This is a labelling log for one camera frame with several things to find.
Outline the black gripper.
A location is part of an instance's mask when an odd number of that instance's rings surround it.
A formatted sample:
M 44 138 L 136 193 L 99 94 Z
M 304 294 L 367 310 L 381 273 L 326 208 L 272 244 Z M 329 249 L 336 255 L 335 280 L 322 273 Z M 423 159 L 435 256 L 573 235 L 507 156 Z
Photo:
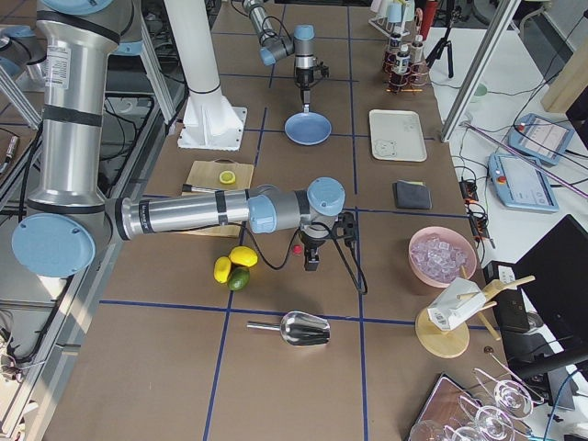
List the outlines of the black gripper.
M 315 271 L 320 260 L 319 248 L 330 239 L 330 233 L 323 227 L 305 227 L 299 231 L 300 241 L 304 246 L 304 269 Z
M 330 76 L 330 69 L 328 66 L 314 66 L 310 69 L 296 68 L 294 70 L 295 85 L 300 88 L 300 100 L 302 104 L 302 112 L 310 112 L 311 105 L 311 90 L 324 78 Z

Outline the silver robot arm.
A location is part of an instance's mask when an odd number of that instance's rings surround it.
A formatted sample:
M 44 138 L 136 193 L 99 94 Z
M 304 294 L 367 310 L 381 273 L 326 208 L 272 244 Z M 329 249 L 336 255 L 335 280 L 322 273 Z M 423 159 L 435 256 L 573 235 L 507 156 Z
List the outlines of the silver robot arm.
M 297 25 L 292 33 L 284 29 L 280 34 L 272 25 L 273 20 L 280 20 L 266 12 L 265 1 L 242 1 L 242 7 L 258 38 L 260 58 L 264 65 L 274 65 L 289 56 L 294 57 L 294 82 L 300 91 L 302 111 L 309 113 L 311 90 L 330 74 L 329 67 L 315 55 L 313 25 Z
M 264 1 L 243 5 L 264 64 L 294 54 L 295 79 L 309 97 L 307 76 L 320 67 L 311 50 L 312 26 L 280 37 L 266 23 Z M 205 1 L 164 1 L 164 7 L 188 90 L 178 146 L 238 151 L 247 109 L 233 107 L 222 93 Z M 38 276 L 64 278 L 87 268 L 115 237 L 128 241 L 245 221 L 251 233 L 297 228 L 307 247 L 334 240 L 345 190 L 331 177 L 290 192 L 260 186 L 139 202 L 103 196 L 97 178 L 107 61 L 121 47 L 133 54 L 146 49 L 137 40 L 141 19 L 141 1 L 38 1 L 37 26 L 48 41 L 40 183 L 12 234 L 17 261 Z

